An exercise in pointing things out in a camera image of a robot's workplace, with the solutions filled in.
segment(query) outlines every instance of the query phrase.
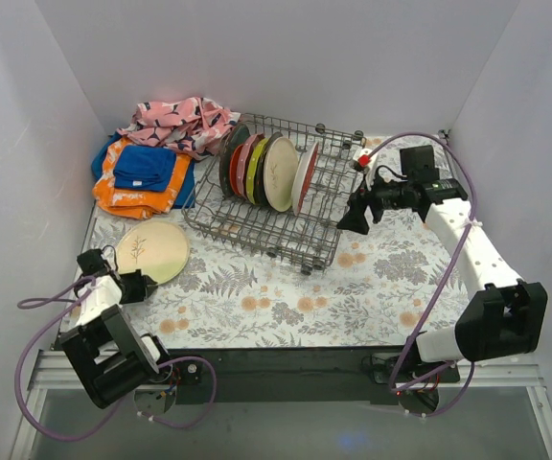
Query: white plate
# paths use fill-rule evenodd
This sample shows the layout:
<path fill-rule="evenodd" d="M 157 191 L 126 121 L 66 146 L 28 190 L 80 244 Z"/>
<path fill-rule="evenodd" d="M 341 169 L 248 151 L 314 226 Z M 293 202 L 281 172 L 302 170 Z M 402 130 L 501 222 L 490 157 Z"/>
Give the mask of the white plate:
<path fill-rule="evenodd" d="M 287 137 L 276 139 L 265 153 L 265 196 L 269 205 L 278 212 L 283 213 L 291 207 L 291 189 L 297 164 L 297 151 Z"/>
<path fill-rule="evenodd" d="M 182 271 L 191 246 L 184 230 L 171 222 L 150 220 L 123 236 L 116 246 L 119 273 L 138 268 L 162 285 Z"/>
<path fill-rule="evenodd" d="M 317 156 L 318 142 L 315 142 L 312 147 L 302 155 L 301 160 L 299 160 L 299 168 L 297 168 L 297 174 L 295 175 L 291 191 L 293 214 L 295 216 L 302 210 L 304 197 L 306 196 L 308 187 L 311 185 L 312 173 L 314 172 Z"/>

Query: orange towel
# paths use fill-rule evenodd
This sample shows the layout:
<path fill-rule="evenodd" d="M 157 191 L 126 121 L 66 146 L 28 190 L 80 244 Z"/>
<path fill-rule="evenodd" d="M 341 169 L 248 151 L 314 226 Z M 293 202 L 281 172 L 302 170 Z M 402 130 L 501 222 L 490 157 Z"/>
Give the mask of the orange towel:
<path fill-rule="evenodd" d="M 116 216 L 134 219 L 148 219 L 154 214 L 169 213 L 187 174 L 191 157 L 186 153 L 176 153 L 172 178 L 165 192 L 124 190 L 114 187 L 114 167 L 123 149 L 133 142 L 126 137 L 107 149 L 103 161 L 103 174 L 93 187 L 97 205 Z"/>

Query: gray floor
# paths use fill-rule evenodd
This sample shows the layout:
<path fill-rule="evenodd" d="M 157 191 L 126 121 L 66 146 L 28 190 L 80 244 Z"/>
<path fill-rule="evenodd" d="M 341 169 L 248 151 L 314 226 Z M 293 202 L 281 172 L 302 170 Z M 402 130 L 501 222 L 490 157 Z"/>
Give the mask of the gray floor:
<path fill-rule="evenodd" d="M 454 389 L 443 390 L 442 400 Z M 190 420 L 199 406 L 174 406 Z M 103 413 L 81 391 L 51 391 L 42 423 L 80 433 Z M 127 399 L 115 418 L 81 443 L 38 436 L 32 459 L 545 459 L 524 388 L 477 388 L 449 413 L 421 421 L 368 409 L 365 402 L 222 403 L 200 426 L 176 431 L 138 418 Z"/>

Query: yellow plate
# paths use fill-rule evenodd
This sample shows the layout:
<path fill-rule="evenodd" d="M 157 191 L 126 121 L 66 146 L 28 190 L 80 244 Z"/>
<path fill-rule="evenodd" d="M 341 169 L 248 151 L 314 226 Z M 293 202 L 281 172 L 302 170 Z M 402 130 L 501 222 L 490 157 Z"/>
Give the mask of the yellow plate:
<path fill-rule="evenodd" d="M 248 200 L 253 203 L 255 202 L 255 175 L 257 174 L 257 165 L 259 164 L 259 158 L 264 152 L 265 144 L 269 139 L 263 139 L 257 147 L 253 150 L 253 154 L 250 155 L 250 161 L 248 162 L 248 171 L 246 172 L 246 197 Z"/>
<path fill-rule="evenodd" d="M 189 260 L 190 245 L 184 230 L 175 223 L 150 220 L 140 223 L 116 246 L 120 273 L 140 268 L 162 285 L 182 271 Z"/>

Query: black wire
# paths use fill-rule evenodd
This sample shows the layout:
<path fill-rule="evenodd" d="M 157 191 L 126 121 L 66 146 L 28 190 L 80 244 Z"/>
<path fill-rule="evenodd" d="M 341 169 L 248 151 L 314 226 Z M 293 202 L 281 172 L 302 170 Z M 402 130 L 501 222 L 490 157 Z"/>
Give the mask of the black wire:
<path fill-rule="evenodd" d="M 392 173 L 393 175 L 395 175 L 398 179 L 400 180 L 406 180 L 407 177 L 405 175 L 401 175 L 401 174 L 397 174 L 395 171 L 393 171 L 391 168 L 389 168 L 387 165 L 380 165 L 376 168 L 376 174 L 379 173 L 379 170 L 380 168 L 385 168 L 386 170 L 388 170 L 390 173 Z"/>
<path fill-rule="evenodd" d="M 116 248 L 112 244 L 107 244 L 102 248 L 102 252 L 104 252 L 104 250 L 108 247 L 110 249 L 112 249 L 112 253 L 113 253 L 113 257 L 114 257 L 114 270 L 119 271 L 119 262 L 116 259 Z"/>

